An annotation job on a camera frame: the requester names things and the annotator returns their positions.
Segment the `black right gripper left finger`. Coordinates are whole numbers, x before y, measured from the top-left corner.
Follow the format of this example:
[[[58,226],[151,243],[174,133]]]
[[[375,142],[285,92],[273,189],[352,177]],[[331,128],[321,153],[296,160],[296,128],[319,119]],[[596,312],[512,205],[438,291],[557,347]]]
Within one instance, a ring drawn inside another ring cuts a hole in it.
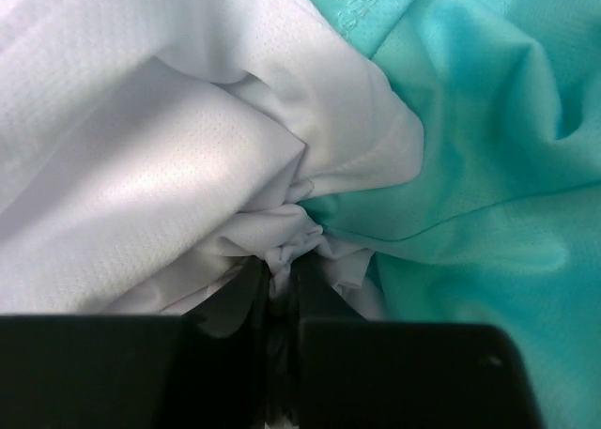
[[[1,320],[5,428],[260,428],[269,270],[246,260],[183,315]]]

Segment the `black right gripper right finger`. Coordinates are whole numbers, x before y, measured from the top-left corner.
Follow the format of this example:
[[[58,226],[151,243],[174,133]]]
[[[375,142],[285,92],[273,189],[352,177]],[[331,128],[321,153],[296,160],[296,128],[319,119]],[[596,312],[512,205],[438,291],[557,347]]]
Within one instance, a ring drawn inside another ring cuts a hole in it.
[[[293,264],[302,428],[541,428],[523,360],[501,329],[369,321]]]

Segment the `teal t shirt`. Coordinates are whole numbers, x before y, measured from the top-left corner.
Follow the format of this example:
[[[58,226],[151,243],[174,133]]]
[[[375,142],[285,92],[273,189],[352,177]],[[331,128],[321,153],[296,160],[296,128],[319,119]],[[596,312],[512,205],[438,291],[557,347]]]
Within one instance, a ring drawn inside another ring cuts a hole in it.
[[[407,184],[304,202],[391,318],[486,322],[549,428],[600,424],[600,0],[311,0],[424,125]]]

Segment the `white t shirt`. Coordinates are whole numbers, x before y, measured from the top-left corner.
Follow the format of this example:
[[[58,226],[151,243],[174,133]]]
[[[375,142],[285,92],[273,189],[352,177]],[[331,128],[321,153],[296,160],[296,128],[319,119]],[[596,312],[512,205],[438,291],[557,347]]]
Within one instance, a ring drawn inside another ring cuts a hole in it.
[[[184,313],[255,255],[281,299],[371,253],[301,200],[416,177],[424,129],[309,0],[1,0],[1,310]]]

